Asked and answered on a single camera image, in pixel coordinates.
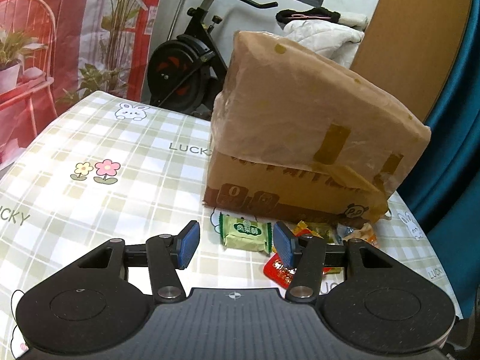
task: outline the blue gripper pad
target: blue gripper pad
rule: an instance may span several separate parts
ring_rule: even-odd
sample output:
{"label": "blue gripper pad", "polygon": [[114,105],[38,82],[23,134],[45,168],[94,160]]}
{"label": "blue gripper pad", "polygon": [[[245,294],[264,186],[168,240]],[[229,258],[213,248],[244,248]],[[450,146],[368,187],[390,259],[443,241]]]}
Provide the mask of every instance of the blue gripper pad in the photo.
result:
{"label": "blue gripper pad", "polygon": [[185,269],[194,256],[200,243],[200,225],[197,221],[190,221],[177,235],[176,252],[178,254],[178,268]]}
{"label": "blue gripper pad", "polygon": [[278,256],[280,257],[283,266],[287,269],[292,269],[294,268],[294,258],[291,237],[285,234],[282,227],[284,227],[292,237],[295,237],[284,223],[277,222],[273,226],[273,244],[275,245],[275,249],[277,249]]}

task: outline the packing tape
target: packing tape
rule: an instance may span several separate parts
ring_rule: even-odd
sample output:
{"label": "packing tape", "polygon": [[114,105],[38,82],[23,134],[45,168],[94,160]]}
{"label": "packing tape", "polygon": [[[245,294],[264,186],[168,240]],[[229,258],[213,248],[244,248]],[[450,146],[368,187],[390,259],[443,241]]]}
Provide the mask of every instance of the packing tape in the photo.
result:
{"label": "packing tape", "polygon": [[313,155],[313,160],[325,165],[333,165],[349,137],[349,128],[331,124],[325,138],[323,138],[320,149]]}
{"label": "packing tape", "polygon": [[383,193],[386,192],[385,187],[383,186],[385,181],[383,180],[382,175],[393,175],[397,170],[400,161],[402,161],[402,158],[403,154],[390,154],[390,156],[388,156],[387,160],[383,164],[380,173],[373,177],[373,185],[375,185]]}

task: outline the candy wrapper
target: candy wrapper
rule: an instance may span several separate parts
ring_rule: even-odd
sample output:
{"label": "candy wrapper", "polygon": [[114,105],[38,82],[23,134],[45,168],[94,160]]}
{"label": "candy wrapper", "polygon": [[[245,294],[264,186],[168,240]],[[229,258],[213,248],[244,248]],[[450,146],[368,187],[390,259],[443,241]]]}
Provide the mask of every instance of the candy wrapper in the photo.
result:
{"label": "candy wrapper", "polygon": [[337,233],[342,240],[347,241],[351,238],[360,238],[369,244],[377,247],[377,236],[375,235],[374,228],[370,223],[365,223],[363,227],[358,230],[356,228],[347,227],[343,225],[337,226]]}
{"label": "candy wrapper", "polygon": [[282,288],[285,288],[285,290],[289,287],[295,271],[296,269],[285,268],[276,253],[263,267],[263,274]]}
{"label": "candy wrapper", "polygon": [[323,238],[329,244],[335,244],[335,230],[328,223],[304,222],[300,221],[293,230],[297,237],[303,235],[305,229],[309,230],[314,236]]}
{"label": "candy wrapper", "polygon": [[220,214],[220,236],[225,247],[244,251],[272,251],[272,224]]}

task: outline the blue curtain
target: blue curtain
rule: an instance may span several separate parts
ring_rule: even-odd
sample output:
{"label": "blue curtain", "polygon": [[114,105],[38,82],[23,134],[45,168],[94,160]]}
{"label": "blue curtain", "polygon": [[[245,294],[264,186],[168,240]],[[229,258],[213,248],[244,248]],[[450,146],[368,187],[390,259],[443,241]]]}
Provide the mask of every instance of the blue curtain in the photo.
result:
{"label": "blue curtain", "polygon": [[398,189],[428,233],[464,316],[480,284],[480,0],[426,124],[431,141]]}

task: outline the tablecloth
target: tablecloth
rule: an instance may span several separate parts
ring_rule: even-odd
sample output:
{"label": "tablecloth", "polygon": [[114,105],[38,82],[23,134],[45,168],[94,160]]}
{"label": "tablecloth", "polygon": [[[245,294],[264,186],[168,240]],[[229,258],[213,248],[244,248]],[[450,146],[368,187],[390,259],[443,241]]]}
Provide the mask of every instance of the tablecloth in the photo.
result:
{"label": "tablecloth", "polygon": [[[200,245],[178,271],[187,293],[276,287],[263,275],[269,257],[225,249],[216,232],[220,211],[202,204],[209,137],[209,122],[95,92],[35,139],[0,181],[0,359],[25,349],[12,312],[20,291],[111,238],[144,243],[197,220]],[[440,261],[397,193],[389,207],[392,219],[374,225],[378,246],[442,288],[461,316]],[[131,269],[129,280],[151,291],[146,268]],[[341,281],[327,275],[321,292]]]}

